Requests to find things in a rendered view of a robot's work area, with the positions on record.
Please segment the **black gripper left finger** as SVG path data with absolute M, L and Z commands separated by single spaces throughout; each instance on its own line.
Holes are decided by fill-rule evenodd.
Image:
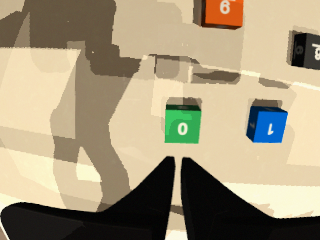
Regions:
M 175 157 L 167 156 L 128 195 L 101 212 L 15 203 L 1 209 L 9 240 L 165 240 Z

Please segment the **orange block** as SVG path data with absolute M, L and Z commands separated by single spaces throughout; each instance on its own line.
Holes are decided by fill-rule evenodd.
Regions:
M 243 27 L 244 0 L 201 0 L 201 27 L 237 29 Z

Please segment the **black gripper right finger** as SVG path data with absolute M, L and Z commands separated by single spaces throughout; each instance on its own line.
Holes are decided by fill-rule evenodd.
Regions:
M 320 240 L 320 216 L 268 216 L 191 157 L 181 161 L 180 197 L 188 240 Z

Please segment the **green block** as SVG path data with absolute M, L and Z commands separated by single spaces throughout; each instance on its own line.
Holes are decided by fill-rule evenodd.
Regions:
M 165 105 L 164 143 L 199 144 L 201 113 L 199 105 Z

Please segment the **blue block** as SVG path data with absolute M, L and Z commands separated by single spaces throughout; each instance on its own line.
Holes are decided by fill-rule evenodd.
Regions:
M 251 107 L 247 137 L 253 143 L 281 143 L 288 112 L 279 107 Z

